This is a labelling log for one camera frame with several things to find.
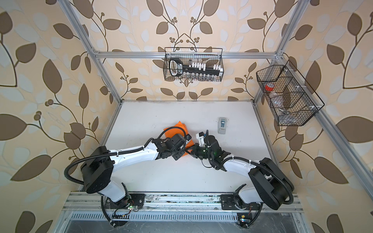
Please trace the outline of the orange wrapping paper sheet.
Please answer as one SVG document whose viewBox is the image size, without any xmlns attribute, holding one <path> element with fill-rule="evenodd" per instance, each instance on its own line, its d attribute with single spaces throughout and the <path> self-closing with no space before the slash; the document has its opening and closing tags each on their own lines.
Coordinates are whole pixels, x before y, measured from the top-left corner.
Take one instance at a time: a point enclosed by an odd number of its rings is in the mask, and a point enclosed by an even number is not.
<svg viewBox="0 0 373 233">
<path fill-rule="evenodd" d="M 186 134 L 188 134 L 188 129 L 187 129 L 187 127 L 186 127 L 186 125 L 185 124 L 183 124 L 182 122 L 178 122 L 176 125 L 175 125 L 175 127 L 178 127 L 177 129 L 170 129 L 170 130 L 167 130 L 166 132 L 165 132 L 165 134 L 164 134 L 164 136 L 165 136 L 165 138 L 172 138 L 174 135 L 176 135 L 176 134 L 180 134 L 181 136 L 184 136 L 184 133 L 183 133 L 183 131 L 181 130 L 181 129 L 179 129 L 179 128 L 182 128 L 185 132 L 186 132 Z M 191 147 L 191 146 L 194 146 L 194 142 L 193 142 L 193 140 L 192 139 L 190 139 L 188 142 L 187 142 L 187 144 L 186 144 L 186 148 L 189 148 L 189 147 Z"/>
</svg>

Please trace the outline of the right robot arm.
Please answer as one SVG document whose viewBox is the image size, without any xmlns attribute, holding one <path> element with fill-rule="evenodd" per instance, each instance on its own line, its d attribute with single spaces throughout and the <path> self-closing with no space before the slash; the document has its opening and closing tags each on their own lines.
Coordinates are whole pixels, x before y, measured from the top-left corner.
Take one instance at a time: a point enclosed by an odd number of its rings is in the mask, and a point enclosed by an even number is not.
<svg viewBox="0 0 373 233">
<path fill-rule="evenodd" d="M 245 210 L 251 203 L 265 204 L 278 210 L 294 202 L 294 186 L 272 159 L 254 161 L 235 156 L 219 146 L 214 136 L 202 136 L 204 143 L 185 149 L 194 158 L 208 160 L 215 170 L 233 172 L 251 180 L 253 187 L 243 184 L 233 193 L 235 208 Z"/>
</svg>

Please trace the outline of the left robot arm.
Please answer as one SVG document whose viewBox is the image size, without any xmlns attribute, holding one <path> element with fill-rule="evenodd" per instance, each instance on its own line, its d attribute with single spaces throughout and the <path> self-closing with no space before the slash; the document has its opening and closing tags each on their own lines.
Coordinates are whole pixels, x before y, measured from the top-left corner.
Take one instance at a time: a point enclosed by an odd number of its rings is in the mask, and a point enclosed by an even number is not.
<svg viewBox="0 0 373 233">
<path fill-rule="evenodd" d="M 124 206 L 131 198 L 124 183 L 112 179 L 112 175 L 125 167 L 157 159 L 173 157 L 178 160 L 185 154 L 192 137 L 175 134 L 171 138 L 149 139 L 144 146 L 126 150 L 98 148 L 90 159 L 83 162 L 81 173 L 84 189 L 88 194 L 98 193 L 108 197 L 118 206 Z"/>
</svg>

